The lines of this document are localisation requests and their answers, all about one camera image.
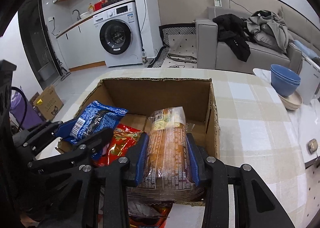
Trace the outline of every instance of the sofa armrest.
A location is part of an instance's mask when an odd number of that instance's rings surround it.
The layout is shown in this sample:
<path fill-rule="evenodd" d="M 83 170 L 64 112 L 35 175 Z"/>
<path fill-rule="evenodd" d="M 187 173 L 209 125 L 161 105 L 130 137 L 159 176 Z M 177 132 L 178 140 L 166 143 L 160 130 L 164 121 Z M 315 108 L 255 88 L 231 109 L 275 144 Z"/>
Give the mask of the sofa armrest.
<path fill-rule="evenodd" d="M 196 19 L 197 67 L 215 69 L 218 25 L 209 19 Z"/>
<path fill-rule="evenodd" d="M 290 59 L 290 65 L 289 68 L 294 71 L 298 72 L 299 67 L 302 63 L 302 52 L 297 48 L 296 45 L 293 43 L 289 43 L 287 47 L 287 57 Z"/>

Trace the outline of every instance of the black jacket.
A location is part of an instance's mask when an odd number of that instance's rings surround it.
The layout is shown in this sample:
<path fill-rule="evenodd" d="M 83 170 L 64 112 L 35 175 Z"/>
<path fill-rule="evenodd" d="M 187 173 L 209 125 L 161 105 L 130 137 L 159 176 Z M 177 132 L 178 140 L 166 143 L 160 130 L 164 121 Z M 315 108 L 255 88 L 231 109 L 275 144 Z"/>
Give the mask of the black jacket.
<path fill-rule="evenodd" d="M 218 41 L 224 41 L 239 60 L 247 62 L 251 52 L 244 34 L 246 23 L 233 14 L 219 15 L 213 22 L 218 25 Z"/>

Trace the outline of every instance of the bread package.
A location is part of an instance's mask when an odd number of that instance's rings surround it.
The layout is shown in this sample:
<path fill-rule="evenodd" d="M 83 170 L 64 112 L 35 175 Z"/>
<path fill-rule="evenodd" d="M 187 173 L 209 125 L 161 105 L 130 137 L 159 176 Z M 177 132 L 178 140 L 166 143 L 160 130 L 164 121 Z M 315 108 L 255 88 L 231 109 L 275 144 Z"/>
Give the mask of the bread package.
<path fill-rule="evenodd" d="M 128 198 L 190 200 L 199 194 L 191 179 L 186 119 L 182 107 L 155 111 L 151 117 L 142 183 Z"/>

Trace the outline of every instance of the yellow bottle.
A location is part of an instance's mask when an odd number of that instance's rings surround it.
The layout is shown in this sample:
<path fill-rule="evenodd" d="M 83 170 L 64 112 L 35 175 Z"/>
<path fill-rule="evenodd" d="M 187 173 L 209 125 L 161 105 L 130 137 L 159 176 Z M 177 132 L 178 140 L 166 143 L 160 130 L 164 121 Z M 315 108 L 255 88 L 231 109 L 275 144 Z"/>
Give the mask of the yellow bottle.
<path fill-rule="evenodd" d="M 94 7 L 92 6 L 92 4 L 89 4 L 89 13 L 93 13 L 94 12 Z"/>

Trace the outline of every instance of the barcode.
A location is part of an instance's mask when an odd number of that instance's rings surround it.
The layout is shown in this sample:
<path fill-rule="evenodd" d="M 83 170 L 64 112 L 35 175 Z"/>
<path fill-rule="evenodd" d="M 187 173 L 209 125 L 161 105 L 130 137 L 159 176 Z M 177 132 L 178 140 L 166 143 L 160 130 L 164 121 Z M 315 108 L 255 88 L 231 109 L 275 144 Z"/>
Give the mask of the barcode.
<path fill-rule="evenodd" d="M 154 119 L 154 122 L 155 121 L 159 121 L 159 120 L 162 120 L 163 119 L 163 114 L 160 114 L 160 115 L 155 115 L 155 119 Z"/>
<path fill-rule="evenodd" d="M 84 125 L 84 123 L 85 123 L 85 120 L 79 117 L 78 120 L 76 121 L 75 126 L 72 128 L 70 135 L 77 138 L 78 131 Z"/>

